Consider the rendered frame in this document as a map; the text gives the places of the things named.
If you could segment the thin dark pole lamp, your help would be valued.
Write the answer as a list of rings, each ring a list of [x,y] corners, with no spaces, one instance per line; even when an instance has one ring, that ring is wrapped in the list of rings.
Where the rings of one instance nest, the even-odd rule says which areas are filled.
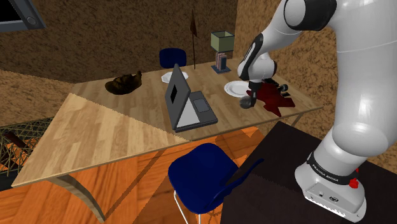
[[[196,68],[195,63],[195,42],[194,38],[197,37],[197,26],[195,22],[195,14],[192,10],[191,20],[190,20],[190,31],[192,33],[192,48],[193,48],[193,67]]]

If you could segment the green shade table lamp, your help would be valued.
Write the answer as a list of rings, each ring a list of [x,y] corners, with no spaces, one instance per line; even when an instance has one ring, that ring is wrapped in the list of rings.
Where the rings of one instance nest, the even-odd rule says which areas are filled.
[[[211,47],[216,51],[216,62],[211,67],[217,74],[230,72],[226,64],[226,52],[233,51],[234,40],[235,35],[228,31],[215,31],[211,33]]]

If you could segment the dark red cloth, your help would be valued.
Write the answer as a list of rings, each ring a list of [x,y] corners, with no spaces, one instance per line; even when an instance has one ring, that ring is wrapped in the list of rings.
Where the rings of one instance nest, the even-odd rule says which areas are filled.
[[[270,83],[262,83],[261,88],[256,93],[256,99],[263,101],[263,106],[267,111],[281,117],[279,107],[295,107],[292,98],[285,98],[277,87]]]

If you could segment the dark grey round object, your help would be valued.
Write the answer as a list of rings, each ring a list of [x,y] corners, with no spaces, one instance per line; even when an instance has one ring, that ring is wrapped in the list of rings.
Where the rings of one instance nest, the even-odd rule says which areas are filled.
[[[246,95],[240,98],[239,104],[243,109],[252,108],[256,103],[256,98],[250,95]]]

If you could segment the black cylindrical device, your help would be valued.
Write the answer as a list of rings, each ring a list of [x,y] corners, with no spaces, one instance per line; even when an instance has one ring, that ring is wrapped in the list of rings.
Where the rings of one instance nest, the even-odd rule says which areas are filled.
[[[290,94],[288,93],[288,85],[287,84],[280,85],[280,84],[278,84],[278,82],[276,82],[272,78],[264,79],[264,80],[262,80],[262,82],[274,85],[283,97],[290,96]]]

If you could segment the dark blue chair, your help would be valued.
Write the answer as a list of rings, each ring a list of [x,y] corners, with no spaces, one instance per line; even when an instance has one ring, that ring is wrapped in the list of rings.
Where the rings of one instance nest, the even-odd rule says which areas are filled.
[[[159,51],[160,66],[165,69],[186,65],[186,52],[180,48],[164,48]]]
[[[236,163],[217,145],[204,143],[177,158],[168,169],[178,207],[201,215],[214,210],[264,159],[259,158],[240,178],[227,183],[237,172]]]

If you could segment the grey open laptop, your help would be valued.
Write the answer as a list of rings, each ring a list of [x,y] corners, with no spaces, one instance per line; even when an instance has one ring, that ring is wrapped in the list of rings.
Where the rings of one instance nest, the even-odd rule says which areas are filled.
[[[178,64],[174,65],[171,73],[165,101],[171,126],[175,132],[184,132],[218,122],[203,93],[191,92]]]

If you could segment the white plate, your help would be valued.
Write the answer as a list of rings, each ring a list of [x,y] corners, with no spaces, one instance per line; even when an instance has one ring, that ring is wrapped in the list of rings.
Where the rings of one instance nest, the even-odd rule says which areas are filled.
[[[165,73],[165,74],[161,77],[161,79],[162,79],[162,81],[163,81],[164,83],[169,83],[169,82],[170,82],[170,79],[171,79],[171,76],[172,76],[172,72],[170,71],[170,72],[168,72],[168,73]],[[184,78],[185,78],[186,80],[188,79],[188,73],[183,72],[183,76],[184,76]]]
[[[241,98],[248,96],[250,90],[249,83],[246,81],[231,81],[224,86],[224,91],[233,97]]]

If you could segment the light wooden table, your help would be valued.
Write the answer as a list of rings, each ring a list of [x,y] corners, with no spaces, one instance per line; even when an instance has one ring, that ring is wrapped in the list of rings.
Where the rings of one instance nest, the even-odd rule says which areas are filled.
[[[142,85],[127,95],[110,94],[104,80],[75,84],[13,187],[49,181],[105,221],[93,191],[73,178],[74,172],[277,120],[262,103],[242,109],[238,98],[225,92],[225,85],[237,79],[238,64],[239,59],[228,60],[231,70],[225,74],[216,74],[210,63],[183,67],[191,90],[203,93],[218,122],[180,133],[171,127],[163,71],[144,73]]]

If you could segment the grey framed wall screen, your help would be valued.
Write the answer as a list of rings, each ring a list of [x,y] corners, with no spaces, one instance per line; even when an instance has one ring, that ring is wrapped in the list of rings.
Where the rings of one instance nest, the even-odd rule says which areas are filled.
[[[45,29],[31,0],[0,0],[0,32]]]

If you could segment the dark robot stand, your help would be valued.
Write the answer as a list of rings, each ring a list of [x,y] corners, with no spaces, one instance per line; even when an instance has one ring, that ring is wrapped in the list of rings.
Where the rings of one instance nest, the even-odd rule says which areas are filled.
[[[220,224],[397,224],[397,174],[373,163],[359,167],[365,188],[364,218],[352,223],[308,201],[295,180],[320,140],[277,122],[234,174],[246,180],[223,202]]]

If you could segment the dark brown lumpy figure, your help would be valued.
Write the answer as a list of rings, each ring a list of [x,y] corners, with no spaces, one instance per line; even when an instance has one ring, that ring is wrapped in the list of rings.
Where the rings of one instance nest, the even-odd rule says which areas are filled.
[[[142,72],[138,71],[135,75],[124,74],[105,84],[108,92],[115,95],[125,95],[133,92],[142,85]]]

